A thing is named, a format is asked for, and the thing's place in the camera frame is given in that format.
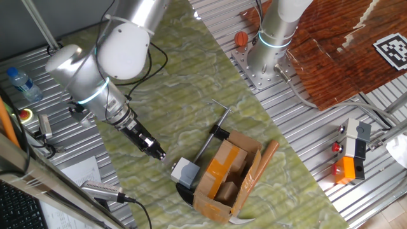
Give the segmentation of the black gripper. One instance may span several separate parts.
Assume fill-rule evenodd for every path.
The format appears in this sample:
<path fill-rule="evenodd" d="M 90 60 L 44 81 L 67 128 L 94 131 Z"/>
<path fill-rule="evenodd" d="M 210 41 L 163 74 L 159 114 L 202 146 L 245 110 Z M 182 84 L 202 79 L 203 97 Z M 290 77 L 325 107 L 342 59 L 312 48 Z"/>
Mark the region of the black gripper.
<path fill-rule="evenodd" d="M 160 143 L 135 118 L 118 124 L 118 130 L 125 134 L 141 151 L 157 160 L 163 160 L 166 152 Z"/>

